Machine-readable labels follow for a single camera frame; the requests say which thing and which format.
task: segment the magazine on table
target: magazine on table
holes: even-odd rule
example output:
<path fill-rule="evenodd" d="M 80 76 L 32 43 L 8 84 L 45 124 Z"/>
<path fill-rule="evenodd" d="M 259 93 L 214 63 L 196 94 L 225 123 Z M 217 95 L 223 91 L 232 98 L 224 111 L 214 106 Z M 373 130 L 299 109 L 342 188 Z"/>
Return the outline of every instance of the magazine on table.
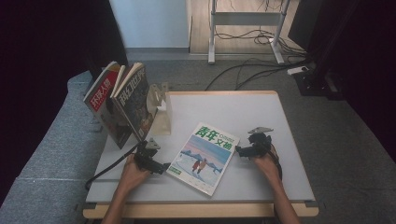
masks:
<path fill-rule="evenodd" d="M 212 196 L 239 138 L 200 122 L 167 173 Z"/>

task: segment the person's left hand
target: person's left hand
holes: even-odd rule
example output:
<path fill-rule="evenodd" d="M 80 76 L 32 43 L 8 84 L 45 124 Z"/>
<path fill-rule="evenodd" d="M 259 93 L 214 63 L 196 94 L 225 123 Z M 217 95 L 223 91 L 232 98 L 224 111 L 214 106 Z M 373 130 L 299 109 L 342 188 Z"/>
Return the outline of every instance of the person's left hand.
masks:
<path fill-rule="evenodd" d="M 126 191 L 139 186 L 149 176 L 150 171 L 141 171 L 134 161 L 134 154 L 128 156 L 120 178 L 119 188 Z"/>

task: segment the white wall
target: white wall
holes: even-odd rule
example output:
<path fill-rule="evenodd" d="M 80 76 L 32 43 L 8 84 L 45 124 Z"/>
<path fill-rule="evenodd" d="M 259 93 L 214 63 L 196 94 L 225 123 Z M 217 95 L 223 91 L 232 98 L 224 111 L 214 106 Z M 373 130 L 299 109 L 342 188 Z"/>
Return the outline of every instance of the white wall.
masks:
<path fill-rule="evenodd" d="M 110 0 L 125 48 L 188 48 L 190 0 Z"/>

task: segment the black cable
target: black cable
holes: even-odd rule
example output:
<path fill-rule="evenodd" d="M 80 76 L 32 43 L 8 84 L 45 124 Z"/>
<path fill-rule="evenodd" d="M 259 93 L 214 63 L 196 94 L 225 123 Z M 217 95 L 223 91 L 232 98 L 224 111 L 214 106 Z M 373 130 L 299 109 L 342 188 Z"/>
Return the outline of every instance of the black cable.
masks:
<path fill-rule="evenodd" d="M 129 155 L 131 155 L 134 150 L 139 147 L 140 145 L 143 144 L 144 141 L 141 141 L 139 143 L 137 143 L 136 145 L 134 145 L 134 147 L 131 148 L 131 150 L 129 150 L 127 153 L 125 153 L 121 158 L 119 158 L 117 161 L 115 161 L 113 164 L 109 165 L 105 170 L 101 171 L 99 174 L 95 175 L 93 178 L 89 179 L 87 181 L 87 183 L 85 183 L 85 189 L 89 190 L 91 187 L 92 182 L 97 179 L 99 176 L 107 173 L 109 170 L 113 169 L 117 164 L 119 164 L 120 162 L 122 162 L 125 158 L 127 158 Z"/>

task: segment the power strip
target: power strip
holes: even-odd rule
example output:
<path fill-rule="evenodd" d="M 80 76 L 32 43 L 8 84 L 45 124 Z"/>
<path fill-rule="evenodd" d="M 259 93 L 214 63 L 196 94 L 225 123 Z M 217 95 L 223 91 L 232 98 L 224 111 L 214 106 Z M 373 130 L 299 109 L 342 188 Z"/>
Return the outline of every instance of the power strip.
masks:
<path fill-rule="evenodd" d="M 288 70 L 288 75 L 294 75 L 294 74 L 297 74 L 297 73 L 306 72 L 308 70 L 309 70 L 309 68 L 307 68 L 305 66 L 291 68 L 291 69 Z"/>

